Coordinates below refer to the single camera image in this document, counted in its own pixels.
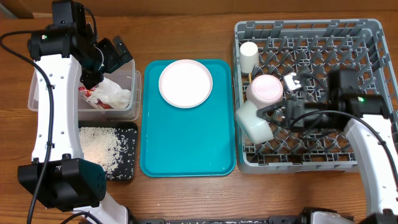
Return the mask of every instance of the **teal tray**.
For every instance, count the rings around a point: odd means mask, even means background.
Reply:
[[[235,167],[231,70],[222,60],[197,61],[210,71],[213,89],[190,109],[160,95],[160,74],[174,60],[152,62],[145,70],[140,165],[150,177],[223,176]]]

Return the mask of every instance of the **gray dish rack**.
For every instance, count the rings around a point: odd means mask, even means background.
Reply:
[[[398,142],[398,115],[392,102],[397,102],[397,81],[392,69],[384,32],[375,19],[309,20],[309,21],[244,21],[235,25],[233,72],[236,110],[246,100],[248,74],[239,66],[239,47],[251,41],[258,45],[258,74],[271,74],[280,79],[289,72],[308,67],[327,85],[327,73],[336,68],[357,70],[358,85],[366,94],[380,94],[391,113],[394,143]],[[311,79],[306,83],[307,99],[326,100],[324,89]],[[303,98],[303,93],[284,93],[284,99]],[[283,116],[276,111],[274,116]],[[318,141],[300,138],[278,126],[271,126],[274,139],[253,144],[236,125],[238,167],[248,174],[293,173],[308,170],[357,171],[353,150],[344,132],[334,132]],[[326,131],[303,133],[316,138]]]

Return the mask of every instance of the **round plate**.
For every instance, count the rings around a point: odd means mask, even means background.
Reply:
[[[209,70],[194,60],[178,60],[160,74],[159,91],[163,99],[178,108],[193,108],[211,93],[213,79]]]

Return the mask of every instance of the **wooden tabletop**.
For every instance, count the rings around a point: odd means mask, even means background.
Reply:
[[[99,37],[120,35],[144,75],[154,60],[220,58],[230,63],[235,23],[249,20],[375,18],[381,21],[394,67],[398,68],[398,14],[395,11],[232,14],[97,18]],[[43,29],[50,19],[0,21],[0,34]],[[7,38],[28,55],[28,35]],[[32,196],[17,180],[29,164],[37,113],[27,109],[33,68],[0,49],[0,223],[25,223]],[[141,129],[141,115],[136,121]],[[248,175],[236,167],[226,177],[154,179],[136,163],[132,182],[108,182],[108,192],[137,218],[265,218],[298,215],[304,206],[325,207],[356,220],[365,217],[364,189],[357,173],[316,172]],[[69,213],[38,202],[34,223],[59,223]]]

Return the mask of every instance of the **white cup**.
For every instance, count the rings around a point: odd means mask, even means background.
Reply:
[[[260,144],[274,138],[268,122],[257,117],[257,106],[249,100],[237,110],[236,121],[254,144]]]
[[[239,48],[239,64],[243,73],[251,73],[255,65],[260,64],[259,49],[253,42],[245,42]]]
[[[258,109],[280,102],[283,94],[282,83],[272,75],[257,76],[246,89],[246,98]]]

